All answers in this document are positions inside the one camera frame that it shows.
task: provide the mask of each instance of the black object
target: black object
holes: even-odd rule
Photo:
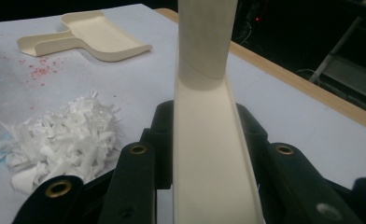
[[[47,181],[14,223],[156,223],[157,189],[172,185],[173,108],[173,101],[157,107],[140,142],[121,151],[115,171],[86,185],[74,176]],[[267,224],[366,223],[366,178],[353,190],[324,179],[298,148],[269,144],[249,111],[237,109]]]

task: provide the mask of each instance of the beige dustpan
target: beige dustpan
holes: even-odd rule
[[[68,13],[61,16],[61,21],[67,31],[24,36],[17,41],[20,51],[32,56],[42,56],[80,48],[99,60],[115,62],[152,48],[115,26],[102,11]]]

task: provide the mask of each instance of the white plastic object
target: white plastic object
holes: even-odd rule
[[[225,75],[236,0],[180,0],[174,108],[174,223],[263,223]]]
[[[152,49],[122,31],[100,10],[67,13],[61,16],[61,22],[67,28],[64,32],[18,39],[20,51],[42,56],[81,48],[101,61],[116,62]]]

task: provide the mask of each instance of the white table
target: white table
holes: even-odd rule
[[[100,62],[82,49],[34,58],[19,52],[17,39],[61,31],[59,17],[0,22],[0,121],[42,117],[98,91],[102,102],[121,107],[121,143],[139,140],[156,106],[174,99],[177,25],[142,5],[103,11],[153,50],[117,63]],[[233,54],[227,72],[236,102],[255,116],[270,142],[294,145],[324,177],[347,188],[366,176],[365,126]],[[0,125],[0,137],[5,133]],[[11,222],[28,197],[12,189],[10,178],[0,163],[0,223]],[[171,201],[170,190],[159,192],[159,223],[172,222]]]

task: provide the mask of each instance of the dark floor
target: dark floor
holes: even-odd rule
[[[177,11],[177,0],[2,0],[0,21],[137,3]],[[327,0],[239,0],[232,40],[298,76],[309,78],[357,17],[357,9]],[[339,54],[366,67],[366,20]],[[366,109],[365,96],[331,78],[321,76],[318,85]]]

